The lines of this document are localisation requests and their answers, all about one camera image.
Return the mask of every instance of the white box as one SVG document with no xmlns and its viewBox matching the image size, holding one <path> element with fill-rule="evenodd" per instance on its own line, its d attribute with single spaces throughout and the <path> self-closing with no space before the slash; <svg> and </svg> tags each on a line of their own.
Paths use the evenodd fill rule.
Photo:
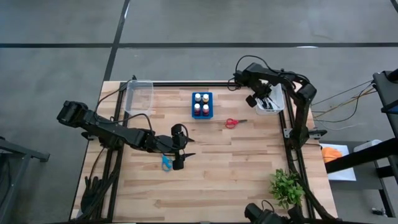
<svg viewBox="0 0 398 224">
<path fill-rule="evenodd" d="M 282 92 L 282 86 L 280 84 L 276 86 L 271 86 L 271 93 L 269 94 L 269 103 L 272 105 L 273 109 L 265 109 L 262 106 L 261 100 L 256 98 L 257 106 L 256 113 L 258 115 L 275 115 L 285 109 L 284 94 Z"/>
</svg>

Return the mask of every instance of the bottle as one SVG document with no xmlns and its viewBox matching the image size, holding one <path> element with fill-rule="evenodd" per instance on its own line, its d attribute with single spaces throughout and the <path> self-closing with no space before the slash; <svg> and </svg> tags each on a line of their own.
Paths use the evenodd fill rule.
<svg viewBox="0 0 398 224">
<path fill-rule="evenodd" d="M 193 107 L 193 109 L 194 109 L 195 115 L 200 115 L 200 104 L 199 103 L 195 103 L 195 106 Z"/>
<path fill-rule="evenodd" d="M 204 116 L 209 115 L 209 105 L 203 105 L 203 115 Z"/>
<path fill-rule="evenodd" d="M 209 102 L 209 94 L 204 94 L 203 95 L 203 103 L 208 103 Z"/>
<path fill-rule="evenodd" d="M 201 96 L 199 93 L 195 94 L 195 102 L 200 103 Z"/>
</svg>

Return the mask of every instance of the gray floor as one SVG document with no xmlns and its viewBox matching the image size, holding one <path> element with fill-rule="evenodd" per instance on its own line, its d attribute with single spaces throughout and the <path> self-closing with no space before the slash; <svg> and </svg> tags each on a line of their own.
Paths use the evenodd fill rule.
<svg viewBox="0 0 398 224">
<path fill-rule="evenodd" d="M 0 43 L 111 43 L 123 0 L 0 1 Z M 393 42 L 398 13 L 389 0 L 132 0 L 121 42 Z M 0 135 L 51 153 L 32 161 L 19 191 L 12 223 L 48 223 L 68 218 L 86 141 L 55 117 L 64 100 L 98 100 L 110 49 L 0 49 Z M 274 68 L 309 77 L 314 102 L 398 67 L 398 48 L 119 49 L 111 80 L 136 75 L 151 80 L 225 80 L 244 54 L 264 57 Z M 243 69 L 252 60 L 243 60 Z M 313 107 L 325 110 L 361 89 Z M 344 106 L 322 119 L 353 112 Z M 356 115 L 327 124 L 327 140 L 392 137 L 377 94 L 359 102 Z M 389 184 L 396 188 L 394 182 Z M 398 190 L 391 190 L 395 198 Z M 378 192 L 333 192 L 338 214 L 351 221 L 393 223 L 369 214 L 381 207 Z"/>
</svg>

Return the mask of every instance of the wooden tabletop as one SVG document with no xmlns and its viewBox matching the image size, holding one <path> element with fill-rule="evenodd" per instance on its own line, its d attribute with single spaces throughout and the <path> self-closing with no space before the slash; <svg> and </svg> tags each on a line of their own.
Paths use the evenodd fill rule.
<svg viewBox="0 0 398 224">
<path fill-rule="evenodd" d="M 118 88 L 119 82 L 104 82 L 101 98 Z M 191 117 L 194 91 L 213 93 L 212 119 Z M 155 87 L 154 94 L 150 121 L 156 135 L 170 136 L 170 128 L 182 123 L 195 140 L 188 143 L 185 152 L 196 155 L 187 158 L 183 170 L 165 172 L 160 154 L 125 146 L 114 222 L 248 222 L 244 217 L 246 205 L 254 202 L 261 208 L 263 199 L 274 204 L 278 214 L 287 215 L 269 193 L 270 174 L 280 168 L 287 170 L 278 115 L 257 115 L 245 101 L 251 94 L 249 89 L 231 92 L 224 87 Z M 112 116 L 116 100 L 117 94 L 104 100 L 98 114 L 105 118 Z M 228 118 L 248 119 L 248 122 L 227 129 L 224 125 Z M 307 126 L 313 127 L 311 115 Z M 129 121 L 128 127 L 148 128 L 148 124 L 145 118 L 136 117 Z M 101 149 L 98 141 L 88 145 L 71 218 L 75 218 L 80 209 L 84 177 L 89 176 Z M 311 190 L 336 217 L 319 147 L 305 145 L 302 151 Z M 105 155 L 102 154 L 94 172 L 98 177 L 102 177 Z M 104 217 L 109 196 L 110 190 L 105 196 Z"/>
</svg>

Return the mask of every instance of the potted plant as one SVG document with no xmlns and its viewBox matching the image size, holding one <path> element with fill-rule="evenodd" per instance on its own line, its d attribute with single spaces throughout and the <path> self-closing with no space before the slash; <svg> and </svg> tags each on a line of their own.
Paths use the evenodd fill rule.
<svg viewBox="0 0 398 224">
<path fill-rule="evenodd" d="M 277 169 L 271 174 L 270 193 L 279 201 L 278 206 L 289 209 L 289 205 L 301 206 L 301 196 L 304 195 L 303 188 L 296 183 L 297 174 L 288 174 L 282 169 Z"/>
</svg>

